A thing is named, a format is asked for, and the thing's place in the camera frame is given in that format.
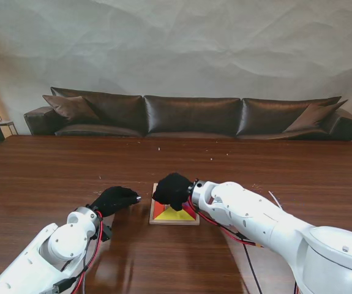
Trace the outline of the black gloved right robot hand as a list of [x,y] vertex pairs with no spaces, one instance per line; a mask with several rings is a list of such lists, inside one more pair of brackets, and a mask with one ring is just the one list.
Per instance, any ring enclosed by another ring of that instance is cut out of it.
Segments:
[[193,182],[179,173],[170,173],[158,182],[152,198],[162,205],[170,205],[175,211],[180,211],[182,204],[189,198],[192,185]]

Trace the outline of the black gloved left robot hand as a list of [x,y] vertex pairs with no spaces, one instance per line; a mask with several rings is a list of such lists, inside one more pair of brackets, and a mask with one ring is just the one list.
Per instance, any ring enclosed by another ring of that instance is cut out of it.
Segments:
[[114,186],[104,190],[88,207],[98,211],[102,217],[108,217],[141,201],[141,197],[132,189]]

